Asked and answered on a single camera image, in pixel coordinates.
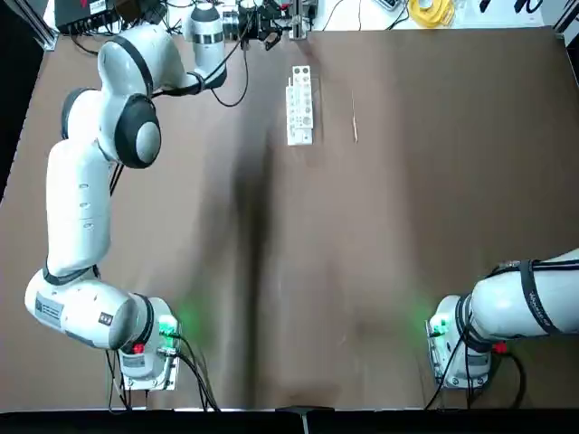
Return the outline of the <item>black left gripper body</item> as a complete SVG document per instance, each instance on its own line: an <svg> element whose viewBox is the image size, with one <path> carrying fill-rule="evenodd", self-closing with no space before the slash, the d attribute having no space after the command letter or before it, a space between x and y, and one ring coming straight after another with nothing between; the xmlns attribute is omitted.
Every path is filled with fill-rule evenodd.
<svg viewBox="0 0 579 434"><path fill-rule="evenodd" d="M271 16L265 6L239 6L237 12L239 35L243 42L249 40L264 42L272 33Z"/></svg>

